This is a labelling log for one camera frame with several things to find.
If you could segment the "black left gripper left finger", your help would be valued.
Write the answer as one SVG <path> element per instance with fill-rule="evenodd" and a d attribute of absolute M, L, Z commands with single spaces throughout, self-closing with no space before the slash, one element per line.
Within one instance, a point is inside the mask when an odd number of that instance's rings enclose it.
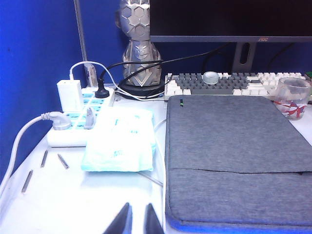
<path fill-rule="evenodd" d="M 132 232 L 132 207 L 127 202 L 116 215 L 104 234 L 130 234 Z"/>

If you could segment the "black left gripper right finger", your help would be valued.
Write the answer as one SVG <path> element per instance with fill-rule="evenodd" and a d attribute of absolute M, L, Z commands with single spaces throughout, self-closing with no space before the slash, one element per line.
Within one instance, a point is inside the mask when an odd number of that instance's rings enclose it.
<path fill-rule="evenodd" d="M 145 233 L 146 234 L 164 234 L 163 228 L 158 220 L 155 210 L 151 203 L 146 207 L 145 212 Z"/>

